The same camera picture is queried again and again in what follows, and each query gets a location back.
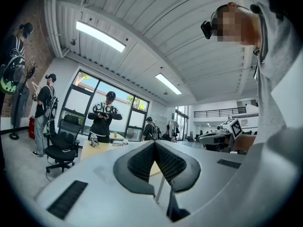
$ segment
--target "wooden table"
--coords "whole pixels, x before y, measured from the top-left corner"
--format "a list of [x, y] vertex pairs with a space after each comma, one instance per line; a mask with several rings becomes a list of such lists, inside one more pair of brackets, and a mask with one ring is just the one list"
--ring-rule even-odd
[[115, 133], [110, 133], [109, 139], [110, 139], [110, 143], [113, 143], [114, 140], [123, 141], [125, 138], [119, 134], [116, 134], [116, 137], [115, 137]]
[[[111, 143], [99, 143], [98, 146], [92, 147], [89, 143], [90, 143], [90, 140], [85, 141], [83, 148], [82, 148], [80, 161], [82, 161], [83, 159], [89, 158], [91, 156], [94, 156], [96, 154], [106, 152], [108, 150], [113, 150], [113, 149], [118, 149], [120, 147], [123, 147], [123, 146], [113, 146], [113, 144], [111, 144]], [[146, 142], [143, 141], [143, 142], [139, 142], [137, 144], [143, 145], [144, 143], [146, 143]], [[155, 175], [159, 172], [160, 172], [160, 169], [159, 169], [157, 163], [154, 162], [152, 165], [152, 168], [151, 168], [150, 176]]]

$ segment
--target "brick wall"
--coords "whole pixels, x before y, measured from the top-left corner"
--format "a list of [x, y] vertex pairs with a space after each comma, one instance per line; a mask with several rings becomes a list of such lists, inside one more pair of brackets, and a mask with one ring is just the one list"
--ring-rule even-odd
[[[29, 114], [33, 103], [32, 94], [35, 92], [31, 82], [39, 85], [39, 82], [55, 57], [45, 25], [44, 0], [29, 0], [20, 11], [10, 32], [14, 33], [19, 25], [27, 22], [33, 25], [34, 31], [28, 38], [28, 44], [27, 40], [24, 41], [26, 68], [30, 67], [29, 62], [31, 62], [31, 64], [36, 63], [37, 67], [34, 76], [29, 79], [27, 83], [30, 94], [27, 101], [26, 112], [24, 113], [25, 117], [30, 116]], [[10, 117], [11, 97], [12, 95], [5, 96], [1, 117]]]

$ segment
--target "black cap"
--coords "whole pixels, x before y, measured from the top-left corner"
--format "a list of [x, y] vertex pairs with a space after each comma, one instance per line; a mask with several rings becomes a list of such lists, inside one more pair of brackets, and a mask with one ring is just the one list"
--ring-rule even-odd
[[49, 78], [51, 78], [51, 79], [53, 80], [53, 82], [55, 82], [55, 81], [57, 80], [55, 74], [51, 74], [51, 75], [49, 75], [49, 76], [47, 76], [47, 75], [45, 76], [45, 79], [49, 79]]
[[27, 38], [34, 31], [34, 27], [31, 23], [21, 24], [19, 29], [23, 29], [24, 38]]
[[109, 92], [106, 94], [106, 97], [107, 97], [109, 100], [114, 101], [114, 100], [116, 99], [116, 94], [115, 94], [113, 91], [109, 91]]

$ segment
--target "ceiling beam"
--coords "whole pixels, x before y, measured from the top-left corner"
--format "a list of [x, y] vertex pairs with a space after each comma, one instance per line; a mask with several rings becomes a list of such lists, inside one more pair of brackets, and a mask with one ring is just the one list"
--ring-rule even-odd
[[169, 103], [167, 107], [176, 107], [176, 106], [184, 106], [186, 105], [197, 105], [197, 104], [208, 104], [208, 103], [217, 103], [217, 102], [224, 102], [224, 101], [230, 101], [230, 100], [239, 100], [243, 98], [256, 98], [257, 97], [257, 90], [253, 89], [250, 91], [247, 91], [245, 94], [240, 95], [238, 92], [234, 93], [227, 93], [227, 94], [221, 94], [216, 95], [212, 97], [204, 98], [200, 101], [193, 101], [190, 98], [183, 98], [182, 100], [178, 100], [172, 103]]
[[[238, 0], [238, 4], [245, 8], [249, 8], [249, 6], [250, 6], [249, 0]], [[238, 93], [240, 95], [243, 92], [243, 89], [245, 87], [245, 84], [246, 84], [246, 81], [248, 78], [248, 74], [250, 72], [249, 70], [247, 70], [247, 68], [249, 68], [251, 66], [252, 52], [253, 52], [253, 46], [244, 47], [243, 72], [242, 72], [239, 87], [238, 87]]]
[[[181, 73], [177, 70], [175, 65], [168, 59], [166, 56], [153, 44], [151, 43], [146, 37], [144, 37], [140, 32], [134, 29], [131, 25], [125, 23], [121, 19], [115, 17], [114, 15], [107, 13], [106, 11], [96, 8], [92, 5], [88, 5], [86, 7], [81, 7], [80, 3], [77, 1], [72, 0], [57, 0], [57, 4], [60, 4], [65, 7], [77, 9], [83, 12], [90, 14], [96, 18], [99, 18], [110, 25], [114, 26], [115, 28], [119, 29], [126, 35], [130, 36], [133, 40], [139, 43], [144, 49], [146, 49], [149, 53], [151, 53], [163, 66], [168, 66], [171, 69], [171, 73], [175, 74], [178, 78], [179, 83], [183, 85], [184, 80]], [[196, 100], [194, 94], [189, 89], [187, 85], [183, 85], [184, 88], [191, 94], [191, 96]]]

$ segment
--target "sky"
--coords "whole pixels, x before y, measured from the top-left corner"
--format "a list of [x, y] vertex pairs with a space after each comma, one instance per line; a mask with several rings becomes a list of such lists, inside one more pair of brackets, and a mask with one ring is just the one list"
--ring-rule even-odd
[[[96, 87], [97, 83], [98, 83], [98, 80], [97, 79], [94, 79], [94, 78], [89, 78], [89, 79], [86, 79], [86, 80], [82, 80], [81, 83], [83, 84], [86, 84], [88, 86], [91, 86], [91, 87]], [[101, 90], [103, 92], [109, 92], [109, 91], [114, 91], [116, 93], [116, 97], [119, 97], [123, 100], [126, 100], [127, 96], [129, 96], [128, 93], [125, 93], [119, 89], [116, 89], [114, 87], [112, 87], [111, 85], [108, 85], [104, 82], [100, 82], [99, 86], [98, 86], [98, 90]]]

